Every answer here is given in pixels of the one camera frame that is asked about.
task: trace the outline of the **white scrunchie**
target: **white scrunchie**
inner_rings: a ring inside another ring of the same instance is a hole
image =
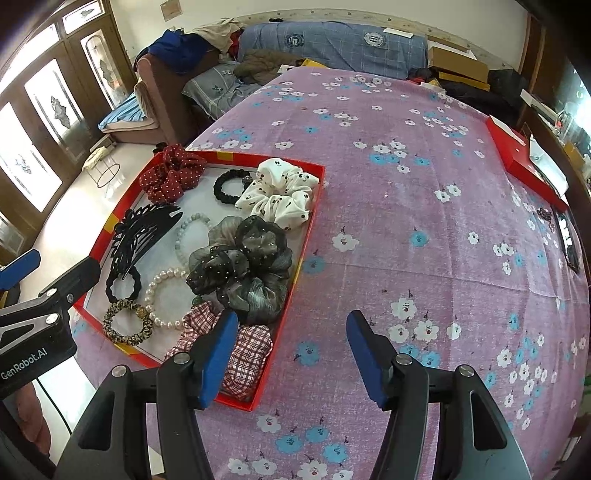
[[[254,180],[236,202],[236,207],[291,230],[310,216],[313,190],[318,178],[280,158],[261,162]]]

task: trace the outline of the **white wall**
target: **white wall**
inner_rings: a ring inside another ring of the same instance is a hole
[[[164,22],[163,0],[111,0],[119,32],[130,57],[166,28],[192,29],[220,18],[281,8],[367,9],[440,28],[519,66],[527,14],[515,0],[180,0],[183,14]]]

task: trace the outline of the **white floor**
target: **white floor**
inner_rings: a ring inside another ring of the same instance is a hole
[[[113,208],[152,158],[152,149],[152,145],[117,146],[112,157],[121,169],[102,189],[84,172],[74,181],[35,242],[34,248],[41,254],[41,266],[21,281],[21,301],[37,297],[47,284],[88,255]],[[40,381],[73,429],[94,395],[94,387],[73,358],[42,375]],[[69,434],[54,407],[37,383],[34,384],[51,430],[50,456],[57,462]],[[153,473],[164,470],[162,458],[152,449],[150,465]]]

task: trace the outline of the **pearl bracelet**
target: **pearl bracelet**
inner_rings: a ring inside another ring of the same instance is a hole
[[[160,272],[158,275],[155,275],[152,279],[152,282],[149,284],[149,288],[146,290],[144,303],[146,306],[146,311],[150,314],[150,320],[154,321],[155,327],[163,327],[168,329],[176,328],[177,330],[182,330],[182,320],[176,320],[175,322],[165,322],[156,315],[156,311],[154,310],[154,296],[156,294],[158,285],[160,285],[164,280],[174,277],[185,279],[187,278],[187,271],[180,268],[169,268],[168,270],[162,270],[162,272]]]
[[[181,223],[180,228],[177,232],[177,240],[174,243],[174,253],[176,253],[178,262],[183,266],[183,268],[189,267],[189,259],[184,256],[183,250],[181,248],[181,241],[183,240],[185,231],[191,222],[195,220],[201,220],[205,226],[209,229],[209,218],[202,213],[194,213],[190,215],[183,223]]]

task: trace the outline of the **screw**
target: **screw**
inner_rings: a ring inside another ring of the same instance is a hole
[[[127,367],[125,365],[117,365],[113,370],[111,370],[111,374],[114,377],[123,377],[127,373]]]
[[[470,365],[460,365],[459,371],[464,377],[474,376],[474,369]]]
[[[191,359],[191,357],[189,357],[188,353],[181,352],[181,353],[178,353],[177,355],[174,356],[173,362],[176,363],[177,365],[184,365],[190,359]]]
[[[399,353],[396,355],[396,363],[400,365],[410,365],[413,362],[413,358],[406,353]]]
[[[50,313],[46,320],[45,323],[48,325],[51,325],[52,323],[57,322],[60,319],[60,316],[57,313]]]

